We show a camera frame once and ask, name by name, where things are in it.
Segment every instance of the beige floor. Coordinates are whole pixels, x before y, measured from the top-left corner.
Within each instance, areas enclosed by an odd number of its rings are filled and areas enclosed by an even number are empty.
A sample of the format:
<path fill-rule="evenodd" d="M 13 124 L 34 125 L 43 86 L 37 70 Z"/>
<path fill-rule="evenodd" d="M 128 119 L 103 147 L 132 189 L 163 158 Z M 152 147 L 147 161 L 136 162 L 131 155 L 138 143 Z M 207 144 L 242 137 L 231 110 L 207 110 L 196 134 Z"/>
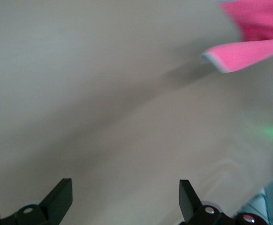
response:
<path fill-rule="evenodd" d="M 0 1 L 0 213 L 73 179 L 62 225 L 175 225 L 179 179 L 232 215 L 273 178 L 273 58 L 207 0 Z"/>

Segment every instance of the pink cloth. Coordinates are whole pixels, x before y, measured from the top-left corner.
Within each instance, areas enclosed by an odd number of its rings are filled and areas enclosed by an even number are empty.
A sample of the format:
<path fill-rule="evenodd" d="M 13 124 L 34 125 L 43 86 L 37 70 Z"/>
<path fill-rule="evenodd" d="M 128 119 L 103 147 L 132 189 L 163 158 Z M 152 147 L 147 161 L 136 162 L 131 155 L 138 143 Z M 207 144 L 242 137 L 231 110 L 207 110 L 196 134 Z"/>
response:
<path fill-rule="evenodd" d="M 273 0 L 230 0 L 219 5 L 237 25 L 243 41 L 207 49 L 203 62 L 211 61 L 227 73 L 273 56 Z"/>

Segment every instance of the screw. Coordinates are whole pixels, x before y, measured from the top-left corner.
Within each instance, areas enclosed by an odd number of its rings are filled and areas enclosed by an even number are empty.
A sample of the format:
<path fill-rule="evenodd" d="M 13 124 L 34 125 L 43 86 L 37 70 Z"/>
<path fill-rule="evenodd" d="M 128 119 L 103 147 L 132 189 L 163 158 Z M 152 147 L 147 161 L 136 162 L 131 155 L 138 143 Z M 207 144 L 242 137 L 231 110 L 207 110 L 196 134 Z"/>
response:
<path fill-rule="evenodd" d="M 252 216 L 250 216 L 250 215 L 244 215 L 243 218 L 244 218 L 245 221 L 247 221 L 249 223 L 255 223 L 254 218 Z"/>
<path fill-rule="evenodd" d="M 214 214 L 214 213 L 215 213 L 215 210 L 214 210 L 212 207 L 206 207 L 206 208 L 205 208 L 205 211 L 206 211 L 208 214 Z"/>

